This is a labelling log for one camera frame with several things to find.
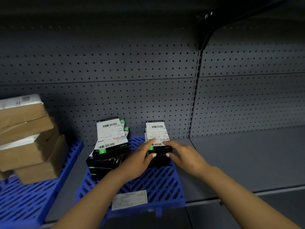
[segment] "forearm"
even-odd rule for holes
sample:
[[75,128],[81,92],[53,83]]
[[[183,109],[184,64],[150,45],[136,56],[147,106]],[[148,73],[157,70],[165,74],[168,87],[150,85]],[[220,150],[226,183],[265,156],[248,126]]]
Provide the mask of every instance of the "forearm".
[[109,172],[89,193],[61,218],[52,229],[96,229],[114,196],[125,181],[116,170]]
[[243,229],[299,228],[217,167],[209,167],[201,179],[216,192]]

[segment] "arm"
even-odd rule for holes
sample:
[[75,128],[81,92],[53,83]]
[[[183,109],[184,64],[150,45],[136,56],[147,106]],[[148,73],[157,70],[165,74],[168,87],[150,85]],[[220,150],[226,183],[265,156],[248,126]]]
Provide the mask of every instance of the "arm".
[[89,193],[71,208],[52,229],[96,229],[114,196],[126,183],[139,177],[156,154],[145,158],[152,139],[133,152],[118,168],[110,171]]
[[186,172],[208,184],[243,229],[300,228],[219,168],[209,165],[191,146],[175,141],[163,144],[177,150],[179,157],[171,153],[167,156]]

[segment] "person's right hand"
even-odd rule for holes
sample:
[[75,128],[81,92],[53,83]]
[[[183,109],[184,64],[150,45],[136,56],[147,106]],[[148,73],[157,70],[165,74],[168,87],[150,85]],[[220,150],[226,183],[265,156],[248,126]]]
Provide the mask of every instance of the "person's right hand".
[[178,152],[180,157],[177,157],[173,153],[167,153],[166,156],[172,159],[178,166],[189,174],[202,179],[202,176],[210,165],[194,148],[189,145],[179,144],[176,141],[164,141],[163,144],[172,146],[173,149]]

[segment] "person's left hand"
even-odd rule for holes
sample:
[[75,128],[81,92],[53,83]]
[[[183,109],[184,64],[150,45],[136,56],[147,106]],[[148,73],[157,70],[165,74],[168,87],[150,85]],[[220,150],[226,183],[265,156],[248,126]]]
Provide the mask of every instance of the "person's left hand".
[[116,171],[124,177],[125,182],[129,182],[139,177],[148,167],[151,160],[157,155],[156,153],[148,155],[146,153],[148,148],[154,143],[156,139],[151,139],[135,150],[122,164],[116,168]]

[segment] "blue slatted grid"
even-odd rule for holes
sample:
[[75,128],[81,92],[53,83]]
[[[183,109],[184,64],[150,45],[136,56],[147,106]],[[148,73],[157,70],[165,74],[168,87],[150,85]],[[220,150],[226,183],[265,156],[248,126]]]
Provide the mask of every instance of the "blue slatted grid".
[[[129,140],[131,150],[136,150],[144,141],[144,137],[131,138]],[[75,203],[88,193],[97,183],[98,182],[91,180],[89,169],[87,169],[82,184],[77,190]],[[156,215],[160,217],[162,215],[162,209],[185,206],[185,196],[173,161],[170,162],[170,166],[161,167],[160,169],[148,168],[140,177],[126,183],[119,190],[118,194],[141,190],[147,191],[147,204],[115,211],[112,211],[110,206],[103,222],[105,222],[106,218],[114,218],[153,210]]]
[[29,185],[23,185],[17,176],[1,181],[0,228],[39,228],[83,147],[84,144],[81,141],[71,145],[62,172],[57,179]]

